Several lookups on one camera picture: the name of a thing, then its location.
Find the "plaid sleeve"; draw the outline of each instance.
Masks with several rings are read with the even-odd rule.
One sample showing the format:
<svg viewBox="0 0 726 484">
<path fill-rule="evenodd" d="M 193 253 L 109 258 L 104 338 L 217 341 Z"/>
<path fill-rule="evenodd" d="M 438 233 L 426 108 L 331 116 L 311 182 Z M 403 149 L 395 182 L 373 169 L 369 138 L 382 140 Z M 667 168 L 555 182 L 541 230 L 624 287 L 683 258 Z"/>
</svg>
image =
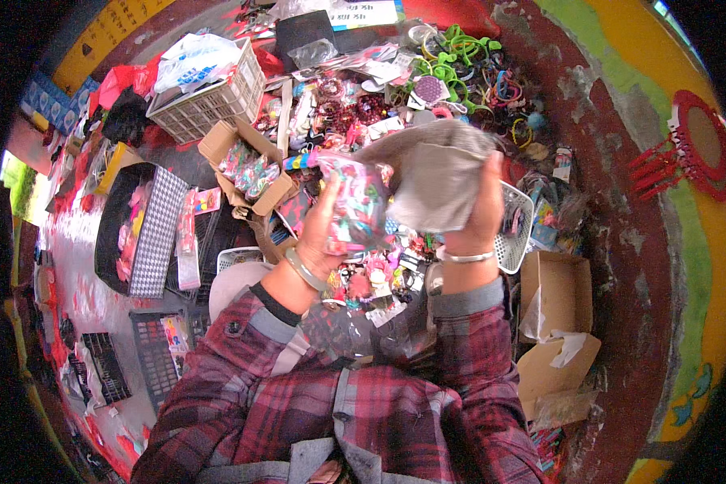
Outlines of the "plaid sleeve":
<svg viewBox="0 0 726 484">
<path fill-rule="evenodd" d="M 271 375 L 296 331 L 249 290 L 223 310 L 188 354 L 190 371 L 159 410 L 131 481 L 192 482 L 223 437 L 238 442 L 251 388 Z"/>
<path fill-rule="evenodd" d="M 511 328 L 503 319 L 503 280 L 436 296 L 434 320 L 442 379 L 462 397 L 463 427 L 485 482 L 542 481 L 519 401 Z"/>
</svg>

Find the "cardboard box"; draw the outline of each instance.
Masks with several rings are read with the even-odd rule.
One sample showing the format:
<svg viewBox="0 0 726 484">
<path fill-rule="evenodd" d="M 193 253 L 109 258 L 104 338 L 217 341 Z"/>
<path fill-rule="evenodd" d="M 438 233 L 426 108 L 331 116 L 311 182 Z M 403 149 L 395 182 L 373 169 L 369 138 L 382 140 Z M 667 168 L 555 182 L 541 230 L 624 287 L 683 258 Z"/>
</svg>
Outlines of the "cardboard box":
<svg viewBox="0 0 726 484">
<path fill-rule="evenodd" d="M 527 254 L 522 263 L 521 335 L 535 335 L 535 346 L 523 354 L 519 367 L 519 398 L 533 428 L 553 428 L 588 416 L 597 392 L 579 387 L 600 350 L 592 336 L 591 275 L 589 261 L 555 252 Z M 538 313 L 542 317 L 532 316 Z M 552 332 L 563 337 L 555 338 Z M 559 355 L 575 352 L 567 363 Z"/>
<path fill-rule="evenodd" d="M 215 170 L 215 178 L 218 184 L 221 185 L 232 207 L 248 207 L 252 208 L 256 215 L 270 215 L 271 210 L 294 191 L 290 176 L 282 170 L 282 152 L 247 121 L 237 117 L 234 124 L 235 126 L 232 126 L 227 121 L 218 121 L 213 129 L 199 142 L 199 152 Z M 282 171 L 280 176 L 271 184 L 271 187 L 254 204 L 245 200 L 242 192 L 234 188 L 234 184 L 217 169 L 218 165 L 221 164 L 221 160 L 228 155 L 228 150 L 232 148 L 238 136 L 241 136 L 242 140 L 255 148 L 256 151 L 265 154 L 269 161 L 278 163 Z"/>
<path fill-rule="evenodd" d="M 568 333 L 591 331 L 591 271 L 587 259 L 545 250 L 530 252 L 524 256 L 521 275 L 523 316 L 519 332 L 523 341 L 544 342 L 554 329 Z M 539 305 L 543 321 L 537 318 Z"/>
<path fill-rule="evenodd" d="M 99 195 L 110 194 L 113 181 L 116 179 L 118 172 L 124 167 L 142 163 L 142 161 L 143 159 L 140 158 L 134 148 L 119 141 L 116 150 L 113 152 L 111 162 L 108 163 L 105 169 L 105 175 L 102 176 L 102 180 L 100 180 L 100 184 L 97 185 L 94 192 Z"/>
</svg>

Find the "wristband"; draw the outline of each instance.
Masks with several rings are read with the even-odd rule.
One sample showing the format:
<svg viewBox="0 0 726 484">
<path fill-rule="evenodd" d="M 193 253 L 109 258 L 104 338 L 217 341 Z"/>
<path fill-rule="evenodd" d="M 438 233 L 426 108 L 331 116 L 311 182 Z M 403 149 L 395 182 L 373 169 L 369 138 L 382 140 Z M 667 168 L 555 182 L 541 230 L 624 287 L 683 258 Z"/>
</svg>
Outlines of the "wristband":
<svg viewBox="0 0 726 484">
<path fill-rule="evenodd" d="M 485 252 L 483 254 L 478 254 L 477 256 L 452 256 L 451 254 L 446 253 L 445 246 L 441 246 L 438 248 L 438 250 L 436 250 L 436 257 L 441 260 L 448 260 L 449 262 L 453 262 L 455 264 L 467 264 L 491 259 L 492 257 L 495 257 L 495 254 L 494 251 L 491 251 Z"/>
<path fill-rule="evenodd" d="M 304 265 L 293 247 L 290 247 L 285 251 L 285 259 L 288 261 L 288 264 L 293 267 L 293 270 L 295 270 L 299 276 L 307 282 L 307 284 L 319 291 L 324 291 L 328 288 L 328 282 L 312 274 L 312 271 Z"/>
</svg>

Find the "houndstooth box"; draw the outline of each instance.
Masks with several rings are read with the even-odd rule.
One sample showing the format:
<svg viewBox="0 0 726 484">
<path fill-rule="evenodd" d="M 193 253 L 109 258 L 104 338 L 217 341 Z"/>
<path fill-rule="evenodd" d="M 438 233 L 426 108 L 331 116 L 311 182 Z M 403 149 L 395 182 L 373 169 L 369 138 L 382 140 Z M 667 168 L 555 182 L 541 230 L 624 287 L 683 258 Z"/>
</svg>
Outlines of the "houndstooth box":
<svg viewBox="0 0 726 484">
<path fill-rule="evenodd" d="M 131 280 L 124 282 L 116 274 L 116 260 L 121 256 L 118 231 L 131 212 L 128 202 L 132 193 L 151 179 L 153 189 L 137 240 Z M 188 189 L 182 179 L 152 163 L 136 163 L 118 172 L 102 212 L 94 250 L 94 272 L 111 289 L 131 297 L 164 296 L 177 220 Z"/>
</svg>

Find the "white plastic basket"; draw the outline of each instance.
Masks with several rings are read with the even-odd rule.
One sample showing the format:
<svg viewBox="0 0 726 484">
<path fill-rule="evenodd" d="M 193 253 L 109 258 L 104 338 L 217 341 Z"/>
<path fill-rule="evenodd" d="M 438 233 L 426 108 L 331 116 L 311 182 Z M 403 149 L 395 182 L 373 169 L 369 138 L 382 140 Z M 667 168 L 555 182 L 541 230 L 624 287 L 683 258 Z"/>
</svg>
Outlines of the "white plastic basket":
<svg viewBox="0 0 726 484">
<path fill-rule="evenodd" d="M 516 237 L 498 234 L 494 238 L 494 251 L 498 257 L 498 267 L 506 274 L 515 274 L 522 265 L 527 250 L 527 241 L 532 233 L 532 219 L 535 216 L 535 205 L 527 195 L 513 188 L 505 181 L 503 186 L 503 202 L 505 206 L 513 205 L 522 209 L 524 229 Z"/>
<path fill-rule="evenodd" d="M 231 78 L 189 92 L 172 102 L 179 90 L 170 89 L 157 95 L 145 117 L 167 131 L 179 144 L 200 140 L 218 121 L 234 122 L 242 116 L 253 123 L 261 109 L 266 76 L 253 52 L 249 38 L 235 41 L 242 57 Z"/>
<path fill-rule="evenodd" d="M 217 273 L 220 274 L 235 264 L 249 261 L 266 262 L 266 257 L 261 252 L 261 248 L 250 246 L 221 250 L 217 257 Z"/>
</svg>

